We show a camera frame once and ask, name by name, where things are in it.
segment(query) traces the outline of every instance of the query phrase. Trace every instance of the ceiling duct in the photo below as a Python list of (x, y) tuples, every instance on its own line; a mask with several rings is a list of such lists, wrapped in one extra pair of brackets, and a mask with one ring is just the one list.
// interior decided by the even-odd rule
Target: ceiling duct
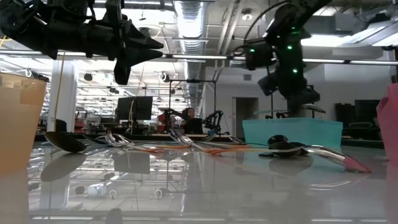
[[(205, 31), (206, 7), (205, 2), (200, 1), (175, 1), (177, 12), (177, 27), (181, 38), (180, 41), (183, 54), (201, 55), (204, 53), (205, 43), (200, 41)], [(184, 62), (184, 74), (186, 79), (201, 79), (201, 63)], [(197, 85), (186, 84), (187, 93), (190, 97), (191, 107), (199, 106), (198, 97), (200, 93)]]

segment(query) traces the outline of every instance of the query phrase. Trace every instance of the ceiling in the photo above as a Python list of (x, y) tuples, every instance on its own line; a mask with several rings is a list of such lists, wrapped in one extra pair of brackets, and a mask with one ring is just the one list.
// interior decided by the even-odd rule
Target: ceiling
[[(378, 7), (388, 6), (391, 1), (389, 0), (362, 0), (362, 1), (333, 1), (329, 6), (320, 9), (315, 15), (321, 14), (322, 16), (332, 16), (337, 10), (344, 10), (344, 13), (352, 13), (354, 10), (371, 10)], [(206, 17), (206, 31), (204, 34), (204, 39), (206, 39), (205, 54), (215, 55), (217, 54), (217, 48), (219, 44), (220, 35), (223, 30), (223, 24), (226, 19), (224, 12), (227, 7), (230, 7), (231, 0), (214, 0), (208, 1), (207, 4), (207, 17)], [(242, 0), (240, 9), (250, 8), (252, 10), (251, 14), (253, 18), (257, 17), (264, 9), (268, 7), (268, 1), (264, 0)], [(97, 18), (104, 15), (105, 9), (95, 8)], [(136, 27), (148, 27), (152, 38), (164, 44), (164, 48), (161, 50), (163, 53), (167, 54), (180, 54), (182, 52), (180, 41), (174, 40), (178, 37), (178, 27), (177, 27), (177, 16), (173, 11), (158, 11), (158, 10), (147, 10), (143, 8), (139, 9), (123, 9), (123, 13), (132, 19), (133, 24)], [(241, 12), (237, 10), (233, 14), (237, 17), (236, 27), (232, 30), (233, 39), (226, 46), (226, 53), (230, 54), (233, 49), (243, 43), (243, 37), (248, 31), (248, 27), (253, 22), (244, 21), (242, 19)], [(262, 20), (256, 25), (249, 35), (249, 38), (257, 38), (262, 35), (261, 26), (266, 24), (267, 21)], [(1, 46), (0, 50), (30, 50), (27, 47), (13, 41), (5, 41)], [(333, 48), (324, 47), (305, 47), (304, 56), (310, 58), (361, 58), (361, 59), (374, 59), (378, 58), (380, 50), (373, 52), (369, 55), (364, 55), (363, 53), (357, 54), (344, 54), (339, 52), (338, 54)], [(110, 93), (106, 86), (116, 85), (113, 80), (113, 67), (116, 62), (111, 62), (107, 60), (82, 60), (82, 58), (74, 59), (76, 66), (80, 69), (79, 74), (79, 86), (83, 85), (94, 85), (99, 86), (99, 88), (83, 88), (79, 87), (78, 90), (78, 104), (77, 106), (89, 110), (92, 113), (102, 114), (102, 115), (112, 115), (113, 108), (117, 104), (117, 99), (122, 96), (134, 96), (134, 95), (153, 95), (158, 99), (161, 98), (157, 105), (154, 106), (154, 111), (158, 111), (158, 108), (168, 106), (169, 94), (168, 83), (164, 83), (159, 79), (159, 75), (163, 72), (168, 74), (171, 79), (186, 79), (184, 73), (184, 63), (183, 60), (176, 60), (172, 63), (170, 62), (145, 62), (132, 67), (131, 76), (129, 78), (128, 86), (130, 88), (127, 91), (120, 91), (119, 94)], [(202, 65), (214, 66), (213, 64), (206, 63)], [(5, 57), (0, 54), (0, 71), (7, 73), (16, 73), (19, 75), (25, 75), (25, 70), (29, 69), (42, 75), (51, 78), (52, 75), (53, 61), (49, 58), (43, 57)], [(210, 71), (210, 68), (203, 69), (203, 71)], [(227, 72), (223, 72), (219, 82), (224, 84), (229, 84), (231, 80), (233, 83), (240, 83), (240, 80), (235, 80), (233, 76), (228, 76), (230, 71), (234, 68), (226, 68)], [(241, 69), (234, 71), (234, 73), (242, 74)], [(93, 74), (93, 81), (88, 82), (84, 80), (85, 73)], [(257, 79), (261, 77), (264, 72), (258, 70), (253, 72), (253, 78)], [(210, 76), (203, 76), (203, 78), (209, 79)], [(137, 86), (147, 87), (146, 92), (144, 90), (137, 91)], [(176, 88), (181, 88), (177, 90), (174, 97), (172, 98), (174, 103), (172, 105), (176, 110), (182, 110), (184, 107), (190, 104), (190, 100), (187, 93), (187, 88), (184, 83), (173, 83)], [(200, 92), (201, 86), (198, 85), (197, 90)]]

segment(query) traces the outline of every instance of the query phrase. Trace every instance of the exposed ceiling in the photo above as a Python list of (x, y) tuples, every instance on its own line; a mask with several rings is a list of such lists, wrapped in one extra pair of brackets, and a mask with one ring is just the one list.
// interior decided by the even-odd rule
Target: exposed ceiling
[[(128, 18), (132, 19), (133, 24), (136, 27), (148, 27), (149, 32), (152, 38), (164, 44), (164, 48), (161, 50), (163, 53), (168, 54), (180, 54), (182, 52), (182, 48), (180, 45), (180, 41), (176, 40), (178, 35), (178, 27), (177, 27), (177, 15), (173, 11), (168, 10), (151, 10), (146, 9), (145, 5), (142, 7), (140, 4), (144, 3), (145, 1), (129, 1), (127, 2), (127, 9), (123, 9), (123, 13), (128, 16)], [(241, 45), (243, 42), (243, 37), (245, 33), (248, 31), (249, 26), (253, 22), (254, 19), (249, 21), (244, 21), (241, 14), (241, 9), (250, 8), (251, 15), (253, 18), (256, 18), (263, 10), (265, 10), (270, 3), (275, 1), (269, 0), (214, 0), (209, 1), (206, 0), (204, 3), (207, 5), (206, 10), (206, 31), (203, 35), (203, 39), (205, 39), (205, 51), (204, 54), (208, 55), (216, 55), (218, 54), (218, 48), (220, 48), (220, 36), (223, 33), (223, 24), (228, 19), (228, 11), (227, 9), (233, 8), (234, 11), (232, 13), (231, 22), (234, 21), (236, 17), (236, 26), (235, 28), (230, 27), (227, 29), (226, 36), (228, 37), (228, 33), (231, 31), (232, 40), (228, 43), (228, 40), (224, 41), (225, 53), (230, 54), (233, 49)], [(172, 7), (172, 2), (166, 1), (166, 4)], [(390, 0), (362, 0), (362, 1), (352, 1), (352, 0), (336, 0), (333, 1), (329, 6), (320, 9), (315, 15), (322, 15), (322, 16), (332, 16), (336, 14), (337, 11), (344, 12), (345, 14), (352, 14), (353, 12), (364, 12), (375, 8), (380, 8), (383, 6), (388, 6), (391, 4)], [(99, 3), (96, 11), (96, 16), (102, 17), (105, 13), (104, 8), (98, 8), (101, 6)], [(260, 37), (263, 32), (262, 26), (269, 21), (262, 20), (257, 24), (249, 38), (256, 38)], [(10, 40), (5, 41), (1, 46), (1, 50), (30, 50), (23, 45)], [(369, 51), (369, 49), (365, 50), (346, 50), (349, 53), (345, 53), (345, 50), (338, 50), (336, 51), (333, 48), (324, 48), (324, 47), (305, 47), (304, 48), (304, 56), (309, 58), (356, 58), (356, 59), (375, 59), (380, 56), (380, 50), (375, 50), (374, 48)], [(79, 85), (115, 85), (113, 81), (113, 67), (115, 62), (110, 62), (107, 60), (81, 60), (81, 58), (76, 59), (76, 65), (80, 69), (80, 77), (79, 77)], [(7, 73), (17, 73), (20, 75), (24, 75), (26, 69), (30, 69), (36, 72), (39, 72), (43, 75), (51, 77), (52, 74), (52, 60), (50, 59), (43, 59), (43, 57), (38, 58), (15, 58), (15, 57), (1, 57), (0, 58), (0, 70), (2, 72)], [(209, 69), (205, 69), (205, 66), (213, 66), (213, 64), (203, 63), (202, 64), (202, 73), (205, 70), (209, 71)], [(107, 88), (80, 88), (78, 91), (78, 106), (84, 107), (86, 110), (93, 109), (93, 105), (99, 105), (100, 108), (108, 108), (106, 112), (103, 110), (93, 110), (94, 113), (103, 113), (103, 114), (112, 114), (113, 108), (117, 103), (117, 99), (120, 96), (132, 96), (132, 95), (145, 95), (144, 90), (137, 91), (136, 87), (146, 86), (147, 95), (154, 95), (155, 97), (160, 96), (162, 100), (168, 102), (168, 98), (166, 97), (169, 93), (167, 88), (169, 87), (168, 83), (164, 83), (159, 80), (159, 74), (162, 72), (168, 74), (172, 79), (186, 79), (186, 74), (184, 72), (184, 62), (182, 60), (176, 60), (173, 63), (170, 62), (145, 62), (139, 65), (132, 67), (132, 73), (129, 79), (129, 86), (135, 86), (128, 89), (124, 93), (120, 93), (119, 95), (115, 95), (109, 92)], [(92, 82), (84, 81), (84, 74), (85, 73), (92, 73), (94, 74), (94, 79)], [(226, 77), (227, 74), (230, 72), (223, 72), (222, 77), (220, 78), (219, 82), (228, 84), (230, 81), (233, 80), (231, 76)], [(263, 72), (261, 70), (254, 72), (253, 78), (260, 77), (260, 74)], [(184, 83), (179, 84), (177, 87), (181, 87), (182, 90), (178, 90), (175, 94), (175, 97), (179, 97), (179, 102), (174, 103), (174, 107), (178, 110), (181, 110), (183, 107), (186, 107), (188, 103), (190, 103), (189, 93)], [(198, 92), (200, 92), (201, 87), (197, 86)], [(109, 100), (108, 102), (99, 103), (100, 98), (106, 98)], [(161, 103), (159, 106), (155, 106), (154, 110), (157, 108), (166, 106), (166, 104)]]

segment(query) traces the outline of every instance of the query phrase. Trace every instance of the robotic arm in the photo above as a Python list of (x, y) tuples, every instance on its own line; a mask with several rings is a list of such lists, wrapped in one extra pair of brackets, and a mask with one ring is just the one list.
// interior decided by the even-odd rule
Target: robotic arm
[(269, 96), (279, 90), (290, 103), (290, 110), (297, 111), (306, 103), (319, 101), (320, 95), (307, 89), (303, 75), (301, 40), (311, 37), (303, 28), (309, 18), (329, 4), (331, 0), (291, 0), (275, 13), (272, 24), (263, 38), (246, 40), (244, 53), (249, 70), (269, 67), (276, 63), (276, 70), (259, 80), (264, 94)]
[[(0, 29), (26, 47), (57, 59), (58, 50), (117, 59), (116, 83), (127, 85), (131, 67), (161, 57), (163, 44), (138, 31), (121, 14), (124, 0), (106, 0), (106, 14), (96, 20), (95, 0), (0, 1)], [(92, 16), (87, 16), (90, 8)]]

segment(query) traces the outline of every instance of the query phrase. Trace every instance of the blue storage container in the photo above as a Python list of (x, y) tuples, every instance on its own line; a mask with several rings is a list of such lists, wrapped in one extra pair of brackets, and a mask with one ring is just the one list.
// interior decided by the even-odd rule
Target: blue storage container
[(281, 134), (290, 142), (338, 147), (343, 123), (313, 118), (285, 118), (243, 121), (248, 143), (267, 144), (269, 138)]

